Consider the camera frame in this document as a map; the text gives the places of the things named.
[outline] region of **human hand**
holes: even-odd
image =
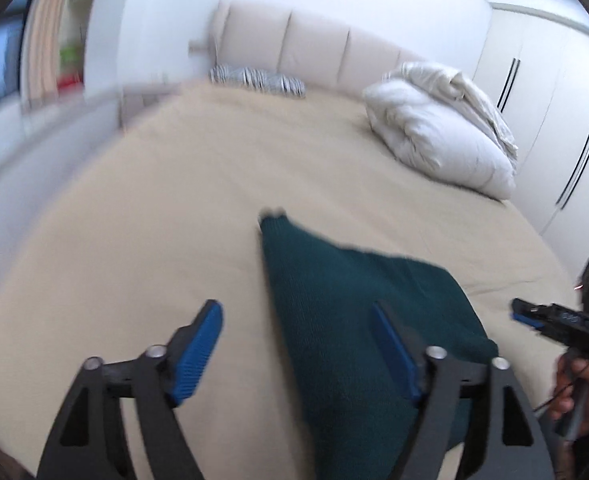
[[[571,363],[572,373],[577,375],[586,367],[587,361],[584,359],[575,359]],[[557,361],[557,375],[555,394],[561,389],[570,384],[571,379],[565,373],[566,361],[565,356],[561,356]],[[589,367],[584,370],[581,377],[589,384]],[[568,413],[573,408],[574,402],[572,400],[572,386],[559,395],[550,405],[549,415],[552,420],[558,420],[564,413]],[[589,394],[586,402],[585,411],[583,414],[583,421],[579,427],[579,436],[584,436],[589,433]]]

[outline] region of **blue gripper pad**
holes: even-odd
[[[370,330],[401,396],[417,404],[426,393],[422,339],[395,322],[392,310],[380,302],[370,311]]]
[[[193,396],[222,327],[221,303],[208,300],[193,323],[177,330],[168,343],[168,348],[174,354],[168,359],[171,366],[174,365],[174,383],[170,388],[170,396],[177,405]]]
[[[543,328],[543,323],[541,321],[537,321],[536,319],[530,319],[528,316],[524,316],[523,314],[517,314],[516,312],[513,312],[512,319],[520,323],[523,323],[524,325],[531,326],[533,328]]]

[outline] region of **black handheld controller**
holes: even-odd
[[[519,298],[512,301],[514,320],[534,328],[541,335],[569,348],[566,358],[567,366],[577,357],[589,360],[589,261],[583,271],[581,283],[576,289],[581,291],[582,311],[572,310],[556,303],[541,305]],[[583,379],[577,379],[572,392],[574,409],[564,415],[555,428],[556,433],[565,440],[573,442],[577,439],[588,394],[588,383]]]

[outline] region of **window curtain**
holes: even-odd
[[[21,57],[21,98],[25,108],[56,99],[59,28],[66,0],[33,0]]]

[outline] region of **beige bed sheet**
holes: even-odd
[[[575,297],[510,203],[403,167],[370,131],[364,107],[346,98],[200,84],[129,130],[25,244],[0,292],[0,444],[36,471],[86,357],[133,358],[217,298],[222,337],[196,395],[177,410],[198,463],[208,480],[311,478],[262,272],[257,217],[266,207],[338,243],[446,267],[530,399],[547,395],[561,349],[512,322],[508,303]]]

